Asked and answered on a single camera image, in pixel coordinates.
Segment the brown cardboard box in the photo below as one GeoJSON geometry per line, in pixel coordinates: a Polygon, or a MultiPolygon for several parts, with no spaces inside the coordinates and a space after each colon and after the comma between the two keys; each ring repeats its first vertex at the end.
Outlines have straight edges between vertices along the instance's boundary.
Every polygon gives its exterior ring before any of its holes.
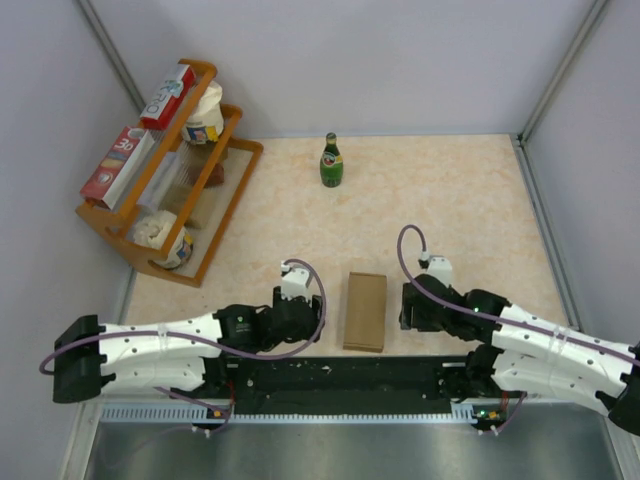
{"type": "Polygon", "coordinates": [[[351,272],[343,349],[381,353],[385,344],[387,277],[351,272]]]}

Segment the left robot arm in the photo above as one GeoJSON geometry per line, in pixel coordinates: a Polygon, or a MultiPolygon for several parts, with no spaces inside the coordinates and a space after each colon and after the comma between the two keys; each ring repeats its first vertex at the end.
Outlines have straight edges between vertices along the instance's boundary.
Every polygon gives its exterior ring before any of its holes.
{"type": "Polygon", "coordinates": [[[77,318],[54,342],[40,371],[53,378],[56,404],[105,393],[226,387],[227,357],[252,361],[291,358],[316,342],[326,320],[326,294],[273,291],[269,306],[232,304],[185,320],[147,325],[106,324],[77,318]]]}

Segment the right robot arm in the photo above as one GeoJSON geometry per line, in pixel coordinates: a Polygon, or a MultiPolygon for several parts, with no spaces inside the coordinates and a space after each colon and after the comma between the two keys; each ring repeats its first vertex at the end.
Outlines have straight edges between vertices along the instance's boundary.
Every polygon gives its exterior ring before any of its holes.
{"type": "Polygon", "coordinates": [[[427,274],[403,284],[399,323],[476,343],[441,382],[451,399],[525,393],[583,406],[639,432],[637,346],[562,327],[485,290],[460,294],[427,274]]]}

